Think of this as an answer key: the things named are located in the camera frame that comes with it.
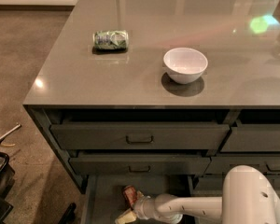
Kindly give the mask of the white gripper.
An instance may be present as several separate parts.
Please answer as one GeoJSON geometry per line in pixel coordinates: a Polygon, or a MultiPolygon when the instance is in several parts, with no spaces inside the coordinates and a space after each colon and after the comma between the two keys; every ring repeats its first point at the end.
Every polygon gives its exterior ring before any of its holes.
{"type": "Polygon", "coordinates": [[[158,204],[162,204],[155,198],[144,196],[138,190],[136,192],[136,202],[133,205],[133,210],[128,209],[119,217],[116,218],[115,224],[129,224],[139,219],[149,220],[154,219],[165,224],[178,224],[183,215],[182,214],[163,214],[157,210],[158,204]]]}

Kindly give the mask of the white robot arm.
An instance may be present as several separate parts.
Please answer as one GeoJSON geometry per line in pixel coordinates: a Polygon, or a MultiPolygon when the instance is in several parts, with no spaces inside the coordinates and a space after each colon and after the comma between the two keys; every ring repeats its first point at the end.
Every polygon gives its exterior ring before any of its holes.
{"type": "Polygon", "coordinates": [[[178,224],[184,215],[221,224],[280,224],[280,198],[260,171],[246,165],[229,170],[220,197],[161,194],[151,198],[135,191],[132,196],[135,198],[132,207],[115,224],[129,224],[137,219],[178,224]]]}

